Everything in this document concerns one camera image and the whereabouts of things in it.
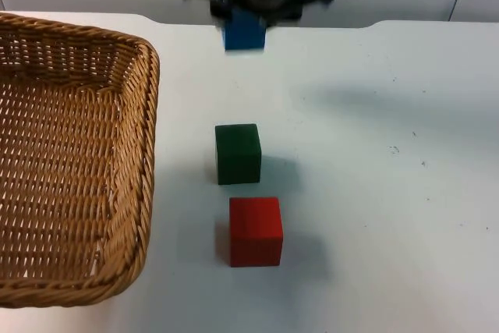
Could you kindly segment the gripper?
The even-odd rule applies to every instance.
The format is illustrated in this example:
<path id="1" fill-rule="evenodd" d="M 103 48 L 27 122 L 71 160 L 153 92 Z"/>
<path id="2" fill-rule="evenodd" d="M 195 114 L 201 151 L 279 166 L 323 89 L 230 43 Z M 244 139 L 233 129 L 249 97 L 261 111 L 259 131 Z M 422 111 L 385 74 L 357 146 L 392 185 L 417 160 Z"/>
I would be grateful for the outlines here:
<path id="1" fill-rule="evenodd" d="M 210 11 L 214 25 L 225 29 L 235 18 L 235 12 L 249 13 L 258 19 L 261 30 L 273 27 L 272 21 L 299 21 L 306 5 L 333 0 L 210 0 Z"/>

